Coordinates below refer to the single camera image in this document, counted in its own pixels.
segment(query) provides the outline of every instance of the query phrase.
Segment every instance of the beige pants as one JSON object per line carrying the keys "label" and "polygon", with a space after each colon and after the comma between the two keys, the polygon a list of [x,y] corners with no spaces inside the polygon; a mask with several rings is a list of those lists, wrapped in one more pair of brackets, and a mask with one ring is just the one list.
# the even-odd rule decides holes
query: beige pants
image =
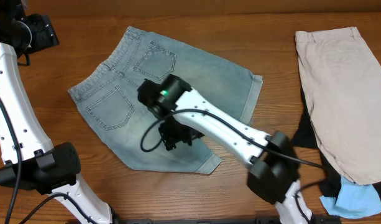
{"label": "beige pants", "polygon": [[318,147],[350,181],[381,181],[381,66],[356,27],[296,32]]}

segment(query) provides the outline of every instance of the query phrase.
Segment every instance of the wooden table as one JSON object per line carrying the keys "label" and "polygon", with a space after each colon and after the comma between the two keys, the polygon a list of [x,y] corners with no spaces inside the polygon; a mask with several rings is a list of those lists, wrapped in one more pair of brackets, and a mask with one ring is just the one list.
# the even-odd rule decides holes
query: wooden table
{"label": "wooden table", "polygon": [[[108,57],[127,26],[186,42],[262,75],[264,85],[252,126],[271,134],[281,130],[292,136],[303,109],[295,31],[356,26],[381,64],[381,12],[52,18],[52,22],[61,44],[31,55],[32,65],[20,68],[23,84],[45,132],[54,144],[74,144],[83,177],[122,218],[252,218],[277,214],[273,206],[247,188],[246,170],[212,141],[207,140],[223,161],[211,175],[133,171],[85,123],[67,89],[85,79]],[[302,159],[320,162],[318,151],[296,148],[296,152]],[[323,173],[313,167],[301,166],[300,172],[303,184],[323,178]],[[12,189],[0,187],[0,223],[11,194]],[[320,195],[317,187],[304,192],[307,205],[315,214],[326,213]],[[44,198],[36,191],[21,190],[12,223],[22,220]],[[29,223],[62,223],[72,218],[63,206],[51,201]],[[381,223],[381,214],[343,222]]]}

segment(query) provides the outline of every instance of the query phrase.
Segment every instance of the back pocket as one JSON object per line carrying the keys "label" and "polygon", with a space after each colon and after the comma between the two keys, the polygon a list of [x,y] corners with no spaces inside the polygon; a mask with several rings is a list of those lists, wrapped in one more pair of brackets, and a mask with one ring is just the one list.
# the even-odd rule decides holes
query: back pocket
{"label": "back pocket", "polygon": [[85,110],[105,130],[113,130],[127,124],[134,112],[134,105],[121,89],[115,86],[100,99],[87,106]]}
{"label": "back pocket", "polygon": [[174,53],[151,41],[149,49],[136,63],[134,71],[156,80],[162,80],[174,71],[175,58]]}

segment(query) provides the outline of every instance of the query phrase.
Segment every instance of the rolled hem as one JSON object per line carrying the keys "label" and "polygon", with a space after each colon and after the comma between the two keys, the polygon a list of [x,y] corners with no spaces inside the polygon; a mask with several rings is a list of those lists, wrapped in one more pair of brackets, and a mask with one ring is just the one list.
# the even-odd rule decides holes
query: rolled hem
{"label": "rolled hem", "polygon": [[257,105],[257,100],[259,97],[260,89],[262,87],[263,81],[262,77],[259,75],[252,75],[251,89],[248,94],[244,109],[240,116],[240,121],[244,124],[248,124],[251,120],[252,113],[254,112],[255,106]]}
{"label": "rolled hem", "polygon": [[218,165],[220,165],[221,162],[221,158],[219,158],[216,154],[213,154],[198,170],[196,170],[196,173],[210,174],[217,168]]}

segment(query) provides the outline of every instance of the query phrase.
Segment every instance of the light blue cloth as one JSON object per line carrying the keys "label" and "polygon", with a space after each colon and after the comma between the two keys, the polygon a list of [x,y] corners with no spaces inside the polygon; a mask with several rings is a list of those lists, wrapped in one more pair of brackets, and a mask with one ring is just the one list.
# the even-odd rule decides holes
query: light blue cloth
{"label": "light blue cloth", "polygon": [[341,177],[338,198],[320,197],[330,215],[344,218],[363,218],[381,212],[381,200],[372,185],[357,185]]}
{"label": "light blue cloth", "polygon": [[[200,140],[183,142],[167,151],[140,150],[140,139],[156,120],[137,99],[145,78],[161,83],[174,74],[188,82],[210,103],[247,124],[252,116],[262,77],[250,70],[183,42],[128,27],[124,37],[87,79],[69,89],[78,111],[92,130],[134,170],[209,174],[221,159]],[[157,127],[145,139],[153,147],[161,136]]]}

